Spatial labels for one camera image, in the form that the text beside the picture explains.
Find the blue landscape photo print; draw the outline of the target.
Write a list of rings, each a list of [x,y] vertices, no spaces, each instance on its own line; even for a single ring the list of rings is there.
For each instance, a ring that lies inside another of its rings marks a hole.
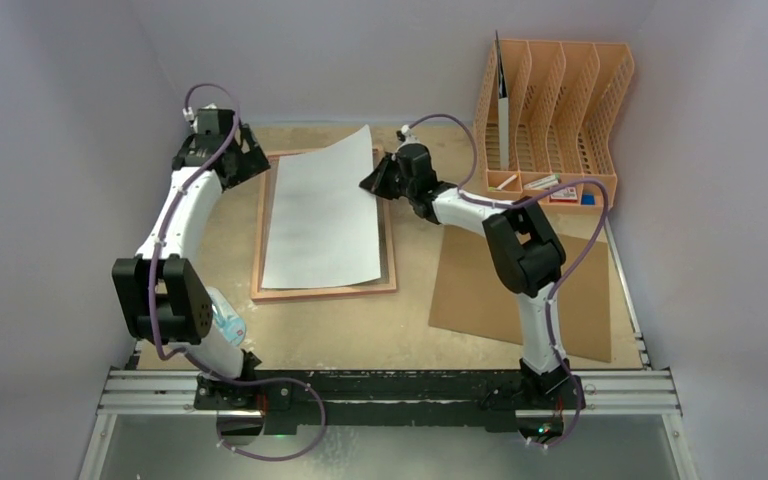
[[[343,287],[381,277],[376,198],[359,182],[374,166],[370,127],[278,161],[262,286]]]

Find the pink wooden picture frame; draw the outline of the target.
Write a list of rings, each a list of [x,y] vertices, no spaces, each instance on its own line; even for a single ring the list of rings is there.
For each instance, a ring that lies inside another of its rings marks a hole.
[[[359,297],[371,294],[389,294],[398,291],[396,255],[393,226],[389,204],[377,198],[379,227],[379,256],[381,276],[359,284],[309,289],[269,289],[263,286],[269,224],[272,216],[274,190],[277,181],[278,164],[282,157],[313,152],[313,149],[273,150],[267,152],[271,169],[259,176],[256,229],[254,234],[254,256],[250,280],[250,299],[256,303],[278,303],[308,301],[331,298]]]

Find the brown frame backing board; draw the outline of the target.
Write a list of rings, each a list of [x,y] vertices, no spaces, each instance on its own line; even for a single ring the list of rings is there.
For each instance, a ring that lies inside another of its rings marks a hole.
[[[562,343],[570,356],[614,360],[609,273],[608,245],[598,240],[557,293]],[[516,299],[499,280],[484,237],[444,228],[429,325],[522,343]]]

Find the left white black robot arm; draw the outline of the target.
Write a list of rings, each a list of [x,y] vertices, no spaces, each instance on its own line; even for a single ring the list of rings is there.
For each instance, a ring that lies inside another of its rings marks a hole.
[[[257,399],[259,360],[220,329],[193,259],[219,197],[270,163],[234,111],[185,108],[184,115],[193,131],[173,158],[164,205],[146,240],[132,256],[115,260],[111,276],[129,334],[154,345],[163,359],[186,356],[209,385],[221,381],[224,401],[244,409]]]

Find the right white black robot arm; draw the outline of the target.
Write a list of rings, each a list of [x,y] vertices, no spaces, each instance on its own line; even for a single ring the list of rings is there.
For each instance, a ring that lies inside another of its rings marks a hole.
[[[536,407],[556,399],[570,377],[552,298],[566,253],[541,207],[466,196],[437,177],[430,151],[421,143],[386,153],[359,187],[386,200],[405,198],[418,217],[485,239],[496,276],[518,306],[523,397]]]

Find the white marker pen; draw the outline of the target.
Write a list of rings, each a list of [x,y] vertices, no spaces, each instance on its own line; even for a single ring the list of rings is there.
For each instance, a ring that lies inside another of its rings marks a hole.
[[[516,175],[516,174],[514,174],[514,175],[511,175],[510,177],[508,177],[508,178],[506,178],[504,181],[502,181],[502,182],[501,182],[499,185],[497,185],[497,186],[495,187],[495,188],[496,188],[496,190],[498,190],[498,191],[502,191],[502,190],[505,190],[505,188],[506,188],[508,185],[510,185],[511,183],[513,183],[515,180],[517,180],[517,178],[518,178],[518,175]]]

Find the white folder in organizer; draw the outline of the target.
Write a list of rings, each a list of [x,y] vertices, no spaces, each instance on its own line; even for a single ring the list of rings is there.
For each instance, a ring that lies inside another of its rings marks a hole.
[[[509,100],[504,72],[501,42],[498,32],[495,32],[495,51],[497,58],[497,126],[499,145],[499,166],[502,170],[510,168],[509,153]]]

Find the white red glue stick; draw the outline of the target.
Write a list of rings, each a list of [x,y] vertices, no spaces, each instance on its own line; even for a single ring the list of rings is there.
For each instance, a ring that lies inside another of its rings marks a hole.
[[[524,190],[545,190],[560,184],[559,175],[545,176],[523,185]]]

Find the orange plastic file organizer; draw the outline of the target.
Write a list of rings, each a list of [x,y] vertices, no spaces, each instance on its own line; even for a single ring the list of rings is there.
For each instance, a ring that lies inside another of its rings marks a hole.
[[[476,184],[483,194],[515,200],[533,180],[559,175],[579,202],[542,205],[563,213],[612,208],[618,175],[609,143],[631,84],[635,61],[625,43],[501,39],[509,100],[510,168],[499,166],[497,58],[491,44],[473,120],[478,146]],[[511,175],[505,190],[496,186]],[[595,205],[582,205],[583,194]]]

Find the red white small box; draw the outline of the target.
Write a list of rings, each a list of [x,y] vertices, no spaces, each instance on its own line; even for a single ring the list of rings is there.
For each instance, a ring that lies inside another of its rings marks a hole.
[[[579,194],[574,186],[568,186],[557,190],[549,196],[549,201],[554,203],[572,203],[579,202]]]

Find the blue tape dispenser pack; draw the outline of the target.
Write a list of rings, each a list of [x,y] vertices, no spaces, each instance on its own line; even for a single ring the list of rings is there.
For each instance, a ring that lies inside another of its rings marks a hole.
[[[212,302],[214,326],[231,345],[241,347],[247,332],[243,318],[219,289],[207,287],[206,290]]]

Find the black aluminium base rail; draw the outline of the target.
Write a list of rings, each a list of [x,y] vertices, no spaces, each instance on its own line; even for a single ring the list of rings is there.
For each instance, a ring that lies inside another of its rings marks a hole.
[[[680,410],[667,371],[580,371],[546,396],[510,370],[260,370],[237,387],[190,371],[109,374],[98,410],[215,420],[230,439],[294,435],[301,427],[474,427],[558,438],[574,418],[668,415]]]

